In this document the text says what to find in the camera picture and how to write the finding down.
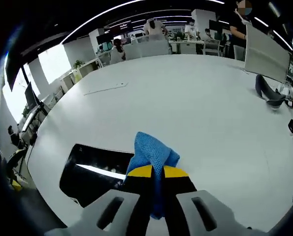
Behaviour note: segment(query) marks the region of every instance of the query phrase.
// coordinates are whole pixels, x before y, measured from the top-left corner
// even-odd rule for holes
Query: office chair
[[[206,55],[206,53],[214,53],[217,54],[217,56],[220,56],[220,41],[219,40],[208,40],[204,42],[203,46],[203,54]]]

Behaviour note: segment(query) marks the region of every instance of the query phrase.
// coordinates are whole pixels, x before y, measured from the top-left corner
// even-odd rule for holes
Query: ceiling light
[[[159,16],[159,17],[154,17],[154,19],[167,18],[167,17],[190,17],[190,18],[192,18],[192,16]]]
[[[290,48],[291,51],[293,51],[293,48],[277,33],[277,31],[274,30],[273,32],[279,36],[280,39],[282,39],[282,41]]]
[[[226,22],[226,21],[219,21],[219,22],[222,22],[222,23],[225,23],[225,24],[228,24],[228,25],[229,25],[229,23],[228,23],[228,22]]]
[[[111,9],[108,9],[108,10],[106,10],[106,11],[104,11],[104,12],[102,12],[102,13],[96,15],[96,16],[94,16],[93,18],[90,18],[88,21],[86,21],[85,23],[83,23],[79,27],[77,27],[75,30],[73,30],[65,39],[62,40],[62,42],[60,44],[63,44],[64,41],[66,41],[72,34],[74,34],[76,31],[78,31],[80,28],[82,28],[84,25],[86,25],[87,23],[89,23],[93,19],[96,19],[97,17],[99,17],[99,16],[101,16],[101,15],[103,15],[103,14],[109,12],[109,11],[112,11],[112,10],[117,9],[119,7],[122,7],[122,6],[125,6],[125,5],[128,5],[128,4],[131,4],[131,3],[135,3],[135,2],[138,2],[138,1],[144,1],[144,0],[134,0],[134,1],[126,2],[126,3],[123,3],[121,5],[115,6],[115,7],[111,8]]]
[[[273,11],[273,13],[277,16],[280,17],[281,13],[279,10],[275,7],[275,5],[272,2],[269,2],[269,8]]]
[[[142,26],[135,26],[133,28],[141,28],[141,27],[144,27],[144,25],[142,25]]]
[[[268,27],[269,25],[266,24],[265,22],[263,22],[262,20],[260,20],[259,18],[255,17],[255,20],[259,21],[260,23],[262,23],[264,26]]]
[[[133,21],[132,24],[136,23],[136,22],[140,22],[140,21],[146,21],[146,20],[144,19],[144,20],[139,20],[139,21]]]
[[[81,164],[76,164],[76,165],[80,166],[80,167],[82,167],[84,169],[87,169],[89,171],[93,171],[95,173],[104,175],[104,176],[109,176],[109,177],[123,179],[123,180],[126,178],[126,175],[124,175],[124,174],[119,174],[119,173],[115,173],[115,172],[111,172],[111,171],[105,171],[105,170],[99,169],[99,168],[94,167],[94,166],[87,166],[87,165],[81,165]]]
[[[190,9],[165,9],[165,10],[158,10],[158,11],[148,11],[148,12],[143,12],[143,13],[140,13],[140,14],[136,14],[136,15],[133,15],[133,16],[128,16],[128,17],[122,18],[122,19],[117,20],[117,21],[115,21],[115,22],[113,22],[111,24],[115,24],[117,22],[124,21],[126,19],[130,19],[130,18],[133,18],[133,17],[145,16],[146,14],[155,13],[155,12],[162,12],[162,11],[188,11],[188,12],[191,12]]]
[[[208,0],[208,1],[213,1],[213,2],[220,3],[220,4],[224,4],[225,3],[225,2],[222,2],[222,1],[218,1],[218,0]]]
[[[125,22],[122,22],[120,24],[117,24],[117,25],[114,25],[114,26],[110,26],[109,28],[113,28],[113,27],[116,27],[116,26],[119,26],[119,25],[122,25],[122,24],[125,24],[125,23],[129,23],[129,22],[131,22],[131,21],[125,21]]]
[[[163,23],[187,23],[187,21],[166,21]]]

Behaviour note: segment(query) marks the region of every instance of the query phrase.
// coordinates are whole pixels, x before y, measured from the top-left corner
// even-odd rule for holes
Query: computer screen
[[[32,84],[29,83],[25,91],[25,96],[28,104],[28,108],[31,111],[33,108],[39,105],[39,100],[33,91]]]
[[[290,58],[290,64],[289,64],[287,76],[293,80],[293,58]]]
[[[97,36],[97,43],[98,44],[110,42],[111,40],[113,40],[113,36],[111,33],[104,33],[102,35]]]
[[[218,21],[210,20],[209,28],[210,28],[210,30],[215,30],[221,34],[223,32],[224,24],[221,22],[218,22]]]
[[[136,38],[138,38],[138,37],[142,37],[142,36],[143,36],[143,33],[137,33],[137,34],[135,35]]]

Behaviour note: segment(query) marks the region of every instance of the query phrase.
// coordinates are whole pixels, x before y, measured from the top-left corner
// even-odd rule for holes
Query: white desk partition
[[[123,49],[126,52],[126,59],[133,60],[140,58],[140,51],[138,50],[137,44],[127,44],[123,46]]]
[[[277,42],[258,29],[247,25],[245,70],[284,82],[290,55]]]
[[[138,37],[132,44],[140,58],[169,54],[168,40],[163,34]]]

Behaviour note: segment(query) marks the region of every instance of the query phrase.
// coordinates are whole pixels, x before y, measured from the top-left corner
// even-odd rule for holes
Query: black cable
[[[30,155],[31,155],[32,152],[33,152],[34,144],[33,144],[33,146],[32,146],[32,149],[31,149],[30,153],[29,153],[29,157],[28,157],[28,159],[27,159],[27,163],[26,163],[27,171],[28,171],[28,174],[30,175],[31,178],[33,178],[33,177],[31,176],[31,174],[30,174],[30,172],[29,172],[28,163],[29,163],[29,160],[30,160]]]

